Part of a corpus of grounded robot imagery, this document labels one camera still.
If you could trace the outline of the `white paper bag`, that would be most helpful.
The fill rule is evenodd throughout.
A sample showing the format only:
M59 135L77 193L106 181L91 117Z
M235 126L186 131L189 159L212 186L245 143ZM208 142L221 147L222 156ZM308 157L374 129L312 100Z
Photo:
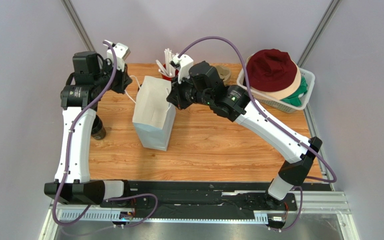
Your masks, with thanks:
M175 106L167 101L172 84L169 80L146 75L133 99L132 124L144 148L167 151L174 120Z

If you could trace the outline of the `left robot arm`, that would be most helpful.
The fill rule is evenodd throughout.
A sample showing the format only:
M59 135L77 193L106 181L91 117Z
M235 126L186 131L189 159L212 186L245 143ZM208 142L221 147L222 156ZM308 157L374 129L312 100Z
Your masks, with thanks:
M102 140L106 130L97 116L96 99L109 82L116 68L110 90L124 94L132 83L125 64L129 50L107 51L104 59L94 51L75 53L74 72L60 93L64 133L61 156L54 181L44 185L44 194L61 204L100 205L111 198L120 198L126 180L92 180L89 169L91 138Z

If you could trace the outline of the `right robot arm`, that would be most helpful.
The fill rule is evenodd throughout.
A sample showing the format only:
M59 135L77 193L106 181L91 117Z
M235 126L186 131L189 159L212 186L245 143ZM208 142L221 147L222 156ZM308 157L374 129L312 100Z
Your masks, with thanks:
M282 201L294 186L302 185L321 149L321 139L293 131L252 100L244 88L224 85L217 69L205 61L184 64L172 60L170 65L178 69L178 75L171 80L169 103L180 110L192 104L205 105L217 116L251 130L284 157L267 190L271 201Z

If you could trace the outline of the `black coffee cup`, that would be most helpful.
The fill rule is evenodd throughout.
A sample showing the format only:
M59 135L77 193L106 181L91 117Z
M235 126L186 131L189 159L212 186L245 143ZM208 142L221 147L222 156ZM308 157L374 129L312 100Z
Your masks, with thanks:
M103 140L107 135L107 131L103 125L101 118L96 115L91 129L91 137L95 140Z

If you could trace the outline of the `red straw cup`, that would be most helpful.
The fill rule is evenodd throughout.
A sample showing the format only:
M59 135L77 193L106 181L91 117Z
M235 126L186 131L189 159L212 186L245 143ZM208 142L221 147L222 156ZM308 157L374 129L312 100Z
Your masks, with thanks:
M166 67L165 64L163 64L162 66L159 66L158 71L161 74L162 78L167 81L171 81L172 78L176 77L179 74L178 69L172 66Z

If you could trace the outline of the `wrapped white straws bundle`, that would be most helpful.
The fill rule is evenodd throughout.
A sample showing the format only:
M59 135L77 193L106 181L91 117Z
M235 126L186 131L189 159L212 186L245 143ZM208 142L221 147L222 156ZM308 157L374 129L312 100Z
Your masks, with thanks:
M166 67L172 66L171 62L174 59L175 54L173 54L172 50L170 48L166 48L164 51L164 63L161 63L158 59L155 61L156 65L158 66L158 72L159 72L159 66L166 65Z

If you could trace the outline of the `stacked pulp cup carriers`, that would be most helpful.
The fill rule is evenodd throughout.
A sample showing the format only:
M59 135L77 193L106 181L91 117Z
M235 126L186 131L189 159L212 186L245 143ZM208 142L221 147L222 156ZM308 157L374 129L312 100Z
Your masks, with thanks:
M224 65L216 65L215 68L218 72L220 79L223 81L224 84L227 84L231 79L231 70Z

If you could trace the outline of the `maroon bucket hat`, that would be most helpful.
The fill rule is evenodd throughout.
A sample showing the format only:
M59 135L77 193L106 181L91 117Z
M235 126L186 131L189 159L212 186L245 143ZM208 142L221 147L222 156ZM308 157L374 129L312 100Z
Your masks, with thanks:
M259 50L246 63L250 86L263 92L287 88L293 83L296 70L296 63L289 53L278 49Z

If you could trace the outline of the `beige hat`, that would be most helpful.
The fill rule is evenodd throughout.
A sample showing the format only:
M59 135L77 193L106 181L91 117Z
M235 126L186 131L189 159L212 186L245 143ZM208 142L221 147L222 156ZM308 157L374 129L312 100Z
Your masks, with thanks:
M284 98L290 96L300 86L301 77L302 76L301 76L300 68L296 65L296 74L295 74L295 77L294 77L292 84L289 85L287 88L279 90L279 91L267 92L266 95L271 97L271 98L277 99L277 100L281 100L281 99L284 99Z

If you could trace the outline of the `green cloth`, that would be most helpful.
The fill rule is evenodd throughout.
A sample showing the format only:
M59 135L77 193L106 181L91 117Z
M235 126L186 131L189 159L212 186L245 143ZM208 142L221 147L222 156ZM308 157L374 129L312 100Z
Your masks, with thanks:
M304 76L301 77L300 85L297 90L291 94L290 96L283 98L281 101L295 106L300 107L302 105L301 98L308 92L308 84L306 82L306 78Z

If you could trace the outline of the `white plastic basket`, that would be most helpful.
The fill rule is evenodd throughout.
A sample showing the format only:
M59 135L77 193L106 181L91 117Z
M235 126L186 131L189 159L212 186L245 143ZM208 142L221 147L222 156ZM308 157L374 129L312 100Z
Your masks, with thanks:
M250 91L254 99L260 103L290 114L306 108L315 86L315 80L312 72L297 66L295 79L287 88L266 92L252 87Z

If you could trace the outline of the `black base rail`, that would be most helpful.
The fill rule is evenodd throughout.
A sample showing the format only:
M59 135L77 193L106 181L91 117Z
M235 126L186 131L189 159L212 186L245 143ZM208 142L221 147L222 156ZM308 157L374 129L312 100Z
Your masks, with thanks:
M101 208L130 208L136 218L162 220L231 221L252 220L258 211L275 211L267 226L284 227L289 213L303 212L303 189L283 200L269 196L268 182L129 181L126 193L105 200Z

